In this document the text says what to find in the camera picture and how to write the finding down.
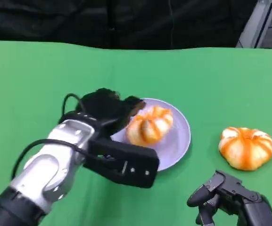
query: green tablecloth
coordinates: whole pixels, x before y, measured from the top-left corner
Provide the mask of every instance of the green tablecloth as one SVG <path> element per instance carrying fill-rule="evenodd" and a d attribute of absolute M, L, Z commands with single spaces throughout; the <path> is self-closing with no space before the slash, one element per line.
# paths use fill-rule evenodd
<path fill-rule="evenodd" d="M 117 185 L 80 169 L 71 192 L 41 225 L 192 226 L 198 210 L 186 201 L 215 169 L 239 177 L 272 204 L 272 160 L 256 172 L 241 172 L 218 152 L 220 133 L 228 126 L 272 135 L 272 50 L 261 49 L 147 52 L 0 42 L 0 193 L 22 149 L 56 125 L 63 97 L 101 87 L 118 90 L 122 97 L 173 104 L 190 123 L 192 145 L 149 190 Z M 237 222 L 221 211 L 214 219 L 217 226 Z"/>

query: black background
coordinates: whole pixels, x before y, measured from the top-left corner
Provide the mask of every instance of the black background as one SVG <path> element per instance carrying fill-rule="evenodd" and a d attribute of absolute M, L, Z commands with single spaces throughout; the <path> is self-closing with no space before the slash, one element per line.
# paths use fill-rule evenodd
<path fill-rule="evenodd" d="M 0 0 L 0 40 L 119 49 L 234 47 L 256 2 Z"/>

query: robot finger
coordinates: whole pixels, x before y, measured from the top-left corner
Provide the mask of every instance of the robot finger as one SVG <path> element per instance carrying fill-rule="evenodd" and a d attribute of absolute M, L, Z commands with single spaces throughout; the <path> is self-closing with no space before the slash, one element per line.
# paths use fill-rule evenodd
<path fill-rule="evenodd" d="M 219 208 L 219 205 L 220 205 L 220 196 L 216 194 L 213 199 L 210 199 L 207 202 L 205 202 L 201 208 L 204 209 L 204 211 L 207 211 L 209 215 L 212 217 L 214 214 L 216 214 Z M 196 224 L 202 225 L 200 213 L 197 216 Z"/>

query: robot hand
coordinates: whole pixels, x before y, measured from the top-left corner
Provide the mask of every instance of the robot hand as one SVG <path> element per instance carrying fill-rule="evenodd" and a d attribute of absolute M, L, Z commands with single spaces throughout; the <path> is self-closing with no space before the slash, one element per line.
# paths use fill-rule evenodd
<path fill-rule="evenodd" d="M 69 97 L 79 104 L 65 113 Z M 109 89 L 98 89 L 82 99 L 67 95 L 61 119 L 48 138 L 34 141 L 19 156 L 12 181 L 0 195 L 0 226 L 37 226 L 53 203 L 69 193 L 80 166 L 115 183 L 152 187 L 159 166 L 155 150 L 110 138 L 144 106 L 143 100 L 133 96 L 120 100 Z M 16 175 L 25 154 L 40 144 L 44 146 Z"/>
<path fill-rule="evenodd" d="M 214 226 L 212 216 L 219 208 L 238 215 L 237 226 L 272 226 L 272 208 L 266 197 L 247 190 L 241 183 L 217 170 L 187 201 L 189 207 L 198 206 L 196 224 Z"/>

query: white plate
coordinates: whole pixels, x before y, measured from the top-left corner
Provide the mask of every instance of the white plate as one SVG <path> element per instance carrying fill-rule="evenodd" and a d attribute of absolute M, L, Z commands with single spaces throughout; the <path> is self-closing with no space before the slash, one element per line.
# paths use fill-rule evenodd
<path fill-rule="evenodd" d="M 170 109 L 173 113 L 173 127 L 158 144 L 150 146 L 157 152 L 160 159 L 158 171 L 162 171 L 177 163 L 187 152 L 191 140 L 190 126 L 184 115 L 169 103 L 151 98 L 143 100 L 146 102 L 146 106 L 142 111 L 152 106 L 160 106 Z M 111 138 L 115 141 L 129 143 L 125 129 L 114 134 Z"/>

